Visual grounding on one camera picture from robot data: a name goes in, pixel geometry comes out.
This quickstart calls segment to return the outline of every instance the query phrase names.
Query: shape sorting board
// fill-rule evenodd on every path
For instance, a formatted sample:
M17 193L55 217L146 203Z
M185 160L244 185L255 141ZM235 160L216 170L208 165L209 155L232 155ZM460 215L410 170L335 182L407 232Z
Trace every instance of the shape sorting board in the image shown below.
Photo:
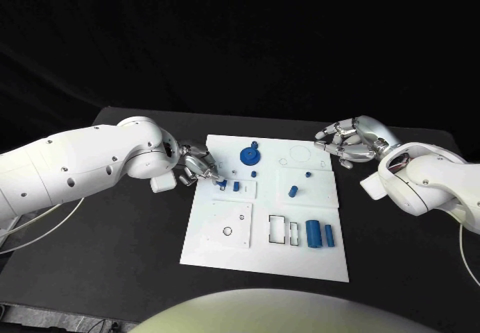
M252 141L258 142L261 159L257 165L247 166L241 151ZM206 145L218 161L219 174L226 178L226 188L221 191L211 180L198 181L180 264L348 282L330 155L314 148L313 142L294 140L209 135ZM235 181L238 192L232 188ZM299 191L290 198L293 185ZM221 210L212 208L214 203L221 205ZM248 211L251 220L245 221ZM286 244L270 242L271 215L286 217ZM320 221L323 248L307 246L307 220ZM297 246L290 245L291 222ZM326 224L333 229L333 248L327 247L325 238ZM250 241L245 241L247 226Z

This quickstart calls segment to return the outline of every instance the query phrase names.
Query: white cable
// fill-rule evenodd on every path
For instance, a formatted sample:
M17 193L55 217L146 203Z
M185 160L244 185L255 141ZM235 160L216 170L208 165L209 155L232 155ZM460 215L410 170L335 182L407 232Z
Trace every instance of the white cable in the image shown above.
M463 225L461 224L460 224L459 239L460 239L460 254L463 255L463 263L466 264L466 268L467 268L467 271L472 275L473 280L477 282L477 285L480 286L480 282L479 282L476 276L473 275L473 272L470 271L470 267L469 267L467 260L466 260L466 255L463 254Z
M7 237L10 234L13 234L15 232L17 232L20 229L23 229L25 227L28 227L33 222L36 222L43 216L49 215L49 213L52 213L52 211L55 211L59 206L62 206L62 204L54 206L43 214L41 214L35 219L32 219L25 225L20 225L16 229L10 230L7 233L0 235L0 238Z
M33 244L36 241L39 241L45 236L48 236L48 235L49 235L49 234L58 229L58 227L61 227L61 225L66 222L66 220L69 219L69 217L74 215L74 213L75 213L78 207L81 206L81 204L82 204L82 202L84 202L84 199L85 199L85 198L81 198L79 203L77 204L77 206L75 206L72 212L68 214L68 216L66 216L66 218L62 220L62 222L59 222L59 224L58 224L58 225L56 225L56 226L55 226L55 227L54 227L46 233L43 233L43 234L39 236L39 238L36 238L33 241L29 241L28 243L25 243L23 245L17 246L16 248L12 248L10 250L6 250L6 251L0 252L0 255L9 253L9 252L12 252L12 251L16 251L19 248L23 248L23 247L29 246L29 245Z
M81 319L81 321L79 321L78 324L77 324L75 332L78 332L78 327L81 326L81 323L84 322L84 320L85 320L85 316L82 316L82 319Z

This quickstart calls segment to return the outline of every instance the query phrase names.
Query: circular cutout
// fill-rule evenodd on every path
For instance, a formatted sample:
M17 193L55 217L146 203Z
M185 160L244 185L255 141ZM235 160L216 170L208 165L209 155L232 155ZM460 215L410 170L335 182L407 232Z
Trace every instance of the circular cutout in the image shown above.
M307 147L304 146L294 146L290 149L290 157L297 162L307 162L312 157L312 153Z
M225 227L224 228L224 235L225 236L231 236L232 235L232 228L231 227Z

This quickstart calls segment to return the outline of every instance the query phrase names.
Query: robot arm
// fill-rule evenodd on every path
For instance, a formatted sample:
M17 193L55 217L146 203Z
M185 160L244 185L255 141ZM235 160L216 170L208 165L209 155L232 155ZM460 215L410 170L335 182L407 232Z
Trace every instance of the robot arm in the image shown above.
M323 139L327 134L335 134L332 144L317 141L316 146L340 156L348 169L352 162L374 158L381 161L378 172L361 181L372 199L388 195L398 207L415 216L433 209L443 210L480 234L479 164L469 164L437 146L401 144L386 126L366 116L329 126L316 138Z
M179 160L192 181L219 179L206 147L201 154L195 146L182 146L146 117L58 133L0 155L0 218L95 194L126 174L150 178L154 192L173 189ZM199 167L189 169L193 162Z

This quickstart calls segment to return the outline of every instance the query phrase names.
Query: black table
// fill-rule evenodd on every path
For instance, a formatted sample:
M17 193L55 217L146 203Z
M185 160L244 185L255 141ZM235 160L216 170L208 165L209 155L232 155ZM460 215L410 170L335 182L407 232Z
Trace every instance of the black table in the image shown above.
M95 124L152 117L177 139L208 134L312 140L326 123L107 108ZM405 142L459 151L438 130L394 128ZM355 300L444 332L480 329L480 288L459 253L459 223L441 211L418 218L359 181L378 163L340 167L332 158L350 283L179 264L195 187L153 194L128 176L88 197L59 230L13 254L0 275L0 302L140 322L180 302L242 288L310 291ZM66 216L65 204L32 226L35 238ZM480 276L480 236L464 231L464 249Z

